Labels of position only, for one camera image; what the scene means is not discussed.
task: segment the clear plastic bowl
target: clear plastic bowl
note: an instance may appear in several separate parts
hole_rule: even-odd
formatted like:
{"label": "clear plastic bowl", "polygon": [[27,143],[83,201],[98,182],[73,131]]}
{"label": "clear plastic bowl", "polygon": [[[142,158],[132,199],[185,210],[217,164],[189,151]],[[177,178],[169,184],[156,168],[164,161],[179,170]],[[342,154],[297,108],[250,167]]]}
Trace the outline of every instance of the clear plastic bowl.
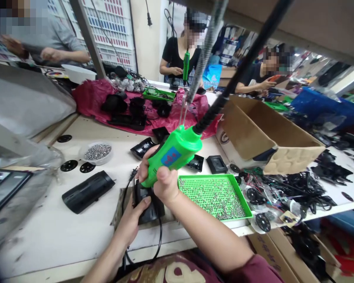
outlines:
{"label": "clear plastic bowl", "polygon": [[[97,159],[97,160],[87,160],[85,159],[85,154],[86,152],[94,145],[100,145],[100,144],[104,144],[104,145],[109,145],[111,146],[111,150],[109,152],[109,154],[101,159]],[[107,162],[109,162],[109,160],[113,157],[113,145],[112,143],[108,142],[108,141],[94,141],[92,143],[89,143],[89,144],[86,144],[86,145],[83,145],[81,147],[81,149],[79,150],[79,156],[81,158],[81,160],[85,161],[85,162],[89,162],[90,164],[93,164],[93,165],[102,165],[102,164],[105,164]]]}

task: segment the overhead hanging tool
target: overhead hanging tool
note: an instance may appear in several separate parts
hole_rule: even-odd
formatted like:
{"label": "overhead hanging tool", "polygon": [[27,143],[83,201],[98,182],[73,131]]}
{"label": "overhead hanging tool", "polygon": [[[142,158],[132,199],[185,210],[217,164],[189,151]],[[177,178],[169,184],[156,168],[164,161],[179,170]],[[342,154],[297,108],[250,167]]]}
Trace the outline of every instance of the overhead hanging tool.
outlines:
{"label": "overhead hanging tool", "polygon": [[[210,25],[205,38],[205,46],[198,60],[197,68],[190,90],[183,99],[183,111],[181,112],[180,125],[174,130],[169,137],[160,144],[156,152],[148,159],[149,169],[147,179],[141,183],[143,188],[152,188],[157,181],[156,173],[159,167],[166,166],[170,170],[180,169],[194,158],[194,154],[202,148],[202,133],[214,121],[215,117],[221,112],[225,103],[229,99],[229,95],[235,89],[237,82],[244,75],[246,70],[258,56],[259,51],[264,47],[267,39],[276,30],[278,24],[287,12],[293,0],[279,0],[269,18],[265,22],[259,36],[250,48],[247,56],[241,62],[238,70],[233,78],[228,83],[223,93],[215,100],[209,108],[205,116],[194,126],[185,129],[184,120],[189,104],[194,99],[194,96],[199,87],[199,82],[206,68],[208,58],[214,44],[215,36],[218,34],[219,23],[223,18],[225,8],[228,4],[226,1],[216,1],[214,11],[211,16]],[[153,190],[150,189],[150,195],[153,195]]]}

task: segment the woman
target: woman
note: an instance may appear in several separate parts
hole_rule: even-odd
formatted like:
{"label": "woman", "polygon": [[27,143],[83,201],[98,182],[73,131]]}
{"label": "woman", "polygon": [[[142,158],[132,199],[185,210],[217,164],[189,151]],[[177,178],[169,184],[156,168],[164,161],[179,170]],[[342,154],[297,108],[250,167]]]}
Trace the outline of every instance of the woman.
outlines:
{"label": "woman", "polygon": [[168,76],[168,83],[183,85],[184,57],[189,49],[190,74],[197,67],[201,49],[196,48],[197,40],[207,26],[207,16],[203,13],[187,9],[184,22],[184,31],[181,37],[171,37],[165,44],[160,62],[160,74]]}
{"label": "woman", "polygon": [[[136,178],[143,182],[148,175],[148,158],[157,150],[151,148],[143,158]],[[118,282],[214,282],[219,283],[217,273],[224,282],[280,283],[278,273],[260,255],[254,255],[245,237],[238,237],[226,225],[207,213],[184,195],[177,186],[178,172],[160,167],[155,195],[180,221],[190,237],[207,259],[192,251],[180,252],[158,258],[153,264],[145,264]],[[128,203],[117,230],[106,250],[85,276],[82,283],[111,282],[115,277],[127,247],[138,232],[138,220],[149,206],[150,197],[135,208]]]}

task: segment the pink plastic bag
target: pink plastic bag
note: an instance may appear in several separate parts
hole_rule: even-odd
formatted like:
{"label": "pink plastic bag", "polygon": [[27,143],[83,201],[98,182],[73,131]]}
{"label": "pink plastic bag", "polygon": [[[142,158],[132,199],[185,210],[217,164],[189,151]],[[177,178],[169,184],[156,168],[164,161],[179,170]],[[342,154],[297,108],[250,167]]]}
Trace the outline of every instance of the pink plastic bag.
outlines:
{"label": "pink plastic bag", "polygon": [[[96,121],[101,122],[113,128],[121,129],[127,132],[132,132],[135,134],[141,134],[145,136],[153,136],[152,129],[166,127],[168,132],[173,132],[179,125],[179,119],[181,114],[181,103],[184,95],[184,90],[179,89],[176,93],[176,99],[172,104],[172,110],[168,118],[161,118],[157,114],[157,109],[152,107],[152,101],[146,99],[145,111],[149,119],[150,125],[146,125],[145,129],[142,131],[136,131],[127,127],[113,126],[107,123],[111,119],[110,114],[101,111],[101,105],[105,102],[106,96],[108,94],[115,94],[118,92],[114,89],[112,85],[102,79],[96,81],[85,81],[83,84],[79,85],[73,92],[72,96],[76,100],[77,110],[81,114],[92,117]],[[142,94],[126,92],[127,98],[125,102],[129,105],[130,99],[134,97],[142,97]],[[189,110],[186,114],[185,128],[195,125],[207,112],[209,106],[206,96],[196,94],[193,103],[190,105]],[[219,123],[219,117],[217,117],[211,125],[202,134],[202,139],[209,138],[216,134],[216,130]]]}

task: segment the workbench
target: workbench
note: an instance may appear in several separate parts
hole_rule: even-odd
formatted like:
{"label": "workbench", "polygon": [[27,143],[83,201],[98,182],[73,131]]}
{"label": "workbench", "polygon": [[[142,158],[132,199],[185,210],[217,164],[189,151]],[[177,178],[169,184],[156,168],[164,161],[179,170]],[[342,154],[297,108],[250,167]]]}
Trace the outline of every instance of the workbench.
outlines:
{"label": "workbench", "polygon": [[[163,83],[154,83],[161,87]],[[216,94],[206,93],[210,104]],[[48,142],[51,133],[45,138]],[[101,255],[109,243],[114,227],[111,222],[116,211],[120,190],[128,182],[132,169],[139,165],[130,149],[147,138],[114,129],[94,120],[78,116],[65,130],[72,139],[66,143],[54,143],[61,150],[65,160],[79,160],[78,151],[83,144],[96,140],[106,140],[113,144],[114,156],[106,164],[96,166],[89,173],[81,173],[79,167],[69,172],[58,170],[58,178],[54,179],[47,193],[39,200],[27,219],[0,246],[0,277],[4,282],[60,282],[84,276],[95,260]],[[336,163],[354,172],[354,162],[345,153],[330,148],[337,156]],[[197,153],[205,159],[210,155],[221,155],[226,164],[227,156],[221,149],[215,136],[203,140],[203,148]],[[74,214],[62,201],[62,194],[93,174],[105,170],[115,180],[115,185],[98,202],[95,202],[81,214]],[[210,174],[205,161],[202,173],[194,173],[187,168],[179,170],[180,175]],[[354,174],[348,177],[353,183],[347,186],[335,186],[321,182],[327,194],[338,206],[330,211],[319,210],[313,215],[310,212],[306,220],[324,217],[334,213],[354,209],[354,202],[347,200],[341,192],[348,193],[354,199]],[[247,220],[224,222],[239,237],[254,233]],[[159,227],[140,227],[140,231],[130,246],[129,256],[135,261],[152,258],[159,242]],[[162,245],[159,256],[179,252],[196,247],[186,230],[169,217],[163,224]]]}

